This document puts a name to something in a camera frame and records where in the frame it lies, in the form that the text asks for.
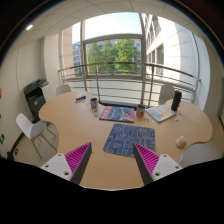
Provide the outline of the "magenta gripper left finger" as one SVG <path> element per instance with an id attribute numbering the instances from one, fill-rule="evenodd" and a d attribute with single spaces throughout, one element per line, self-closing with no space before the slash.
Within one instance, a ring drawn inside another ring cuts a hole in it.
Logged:
<path id="1" fill-rule="evenodd" d="M 86 143 L 67 154 L 57 153 L 41 168 L 76 185 L 79 185 L 92 153 L 91 143 Z"/>

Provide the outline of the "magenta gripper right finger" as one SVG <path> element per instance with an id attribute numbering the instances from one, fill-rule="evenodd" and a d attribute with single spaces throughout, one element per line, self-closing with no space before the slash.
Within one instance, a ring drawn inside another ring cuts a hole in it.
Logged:
<path id="1" fill-rule="evenodd" d="M 133 144 L 133 154 L 145 185 L 182 169 L 168 154 L 159 155 L 137 143 Z"/>

